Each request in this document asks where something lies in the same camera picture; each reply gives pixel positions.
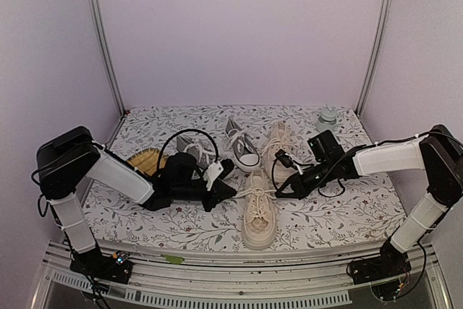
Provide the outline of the grey sneaker with white laces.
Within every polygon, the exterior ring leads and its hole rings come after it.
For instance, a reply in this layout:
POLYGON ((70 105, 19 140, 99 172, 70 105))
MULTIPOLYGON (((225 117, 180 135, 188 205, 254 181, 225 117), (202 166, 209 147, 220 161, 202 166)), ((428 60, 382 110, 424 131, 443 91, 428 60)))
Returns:
POLYGON ((207 148, 201 140, 194 140, 186 135, 177 136, 177 150, 193 156, 201 169, 207 169, 218 161, 214 149, 207 148))

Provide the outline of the beige sneaker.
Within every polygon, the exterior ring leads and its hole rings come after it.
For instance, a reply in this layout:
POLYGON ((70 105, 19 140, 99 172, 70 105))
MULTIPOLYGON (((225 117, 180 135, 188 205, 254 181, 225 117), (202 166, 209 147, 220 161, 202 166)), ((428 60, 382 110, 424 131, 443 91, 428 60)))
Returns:
POLYGON ((274 190, 262 169, 249 174, 236 198, 245 199, 242 239, 251 250, 265 250, 272 246, 277 232, 274 190))
POLYGON ((275 123, 268 135, 268 139, 263 148, 264 169, 266 174, 273 177, 276 183, 283 183, 290 175, 294 173, 293 168, 286 168, 279 161, 275 163, 276 153, 283 150, 291 153, 297 146, 292 131, 284 122, 275 123))

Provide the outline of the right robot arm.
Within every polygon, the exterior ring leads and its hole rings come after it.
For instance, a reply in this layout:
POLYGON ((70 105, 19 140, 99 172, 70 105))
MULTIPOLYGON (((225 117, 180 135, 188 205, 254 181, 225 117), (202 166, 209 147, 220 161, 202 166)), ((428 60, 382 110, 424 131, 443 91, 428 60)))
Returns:
POLYGON ((387 173, 400 195, 413 194, 415 206, 384 243, 374 271, 389 277, 402 265, 406 253, 435 229, 462 199, 462 142, 437 124, 430 130, 398 140, 383 140, 344 150, 330 130, 308 140, 316 165, 299 169, 277 188, 276 197, 307 197, 329 182, 387 173))

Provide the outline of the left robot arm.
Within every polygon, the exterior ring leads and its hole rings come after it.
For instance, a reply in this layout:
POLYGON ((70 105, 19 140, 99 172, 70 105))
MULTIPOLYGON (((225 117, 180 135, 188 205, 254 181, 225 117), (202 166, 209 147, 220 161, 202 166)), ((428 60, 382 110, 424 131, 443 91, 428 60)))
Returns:
POLYGON ((199 201, 206 212, 237 191, 224 182, 234 168, 229 159, 213 151, 214 160, 204 169, 194 156, 178 152, 165 157, 158 154, 152 174, 140 164, 131 165, 96 142, 86 127, 76 127, 43 144, 36 153, 37 168, 32 180, 50 204, 58 227, 80 254, 80 265, 93 276, 108 268, 104 255, 96 251, 98 243, 84 217, 75 191, 84 179, 99 182, 125 195, 149 211, 167 208, 176 200, 199 201))

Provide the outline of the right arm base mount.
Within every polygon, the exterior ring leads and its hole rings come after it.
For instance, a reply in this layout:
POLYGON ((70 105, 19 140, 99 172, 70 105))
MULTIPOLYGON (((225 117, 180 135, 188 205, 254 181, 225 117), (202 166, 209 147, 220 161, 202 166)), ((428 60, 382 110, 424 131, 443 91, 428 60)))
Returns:
POLYGON ((412 270, 407 253, 399 252, 388 238, 379 250, 379 255, 371 258, 355 258, 346 268, 354 284, 364 284, 392 276, 406 274, 412 270))

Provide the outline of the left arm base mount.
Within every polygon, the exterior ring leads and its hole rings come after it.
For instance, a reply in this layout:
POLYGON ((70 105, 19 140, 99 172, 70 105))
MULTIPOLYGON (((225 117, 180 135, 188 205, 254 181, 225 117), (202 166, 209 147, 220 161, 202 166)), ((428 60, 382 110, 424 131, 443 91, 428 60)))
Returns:
POLYGON ((72 251, 72 262, 69 268, 91 279, 128 284, 132 275, 133 262, 129 260, 129 253, 116 251, 111 255, 104 255, 97 246, 82 254, 72 251))

